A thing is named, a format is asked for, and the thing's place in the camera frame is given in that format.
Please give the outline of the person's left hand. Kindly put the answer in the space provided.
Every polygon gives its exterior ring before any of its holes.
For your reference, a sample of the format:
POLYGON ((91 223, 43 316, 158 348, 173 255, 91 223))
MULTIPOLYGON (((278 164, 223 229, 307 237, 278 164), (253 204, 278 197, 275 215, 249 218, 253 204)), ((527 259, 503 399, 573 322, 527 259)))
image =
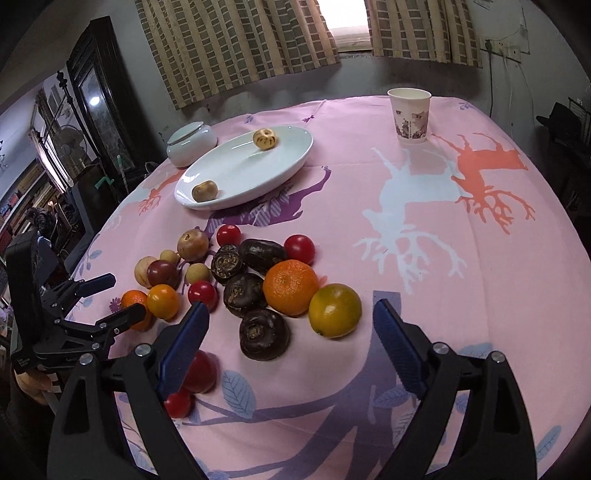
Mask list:
POLYGON ((52 381, 47 375, 33 370, 16 374, 15 380, 23 393, 41 405, 47 404, 45 394, 50 393, 52 389, 52 381))

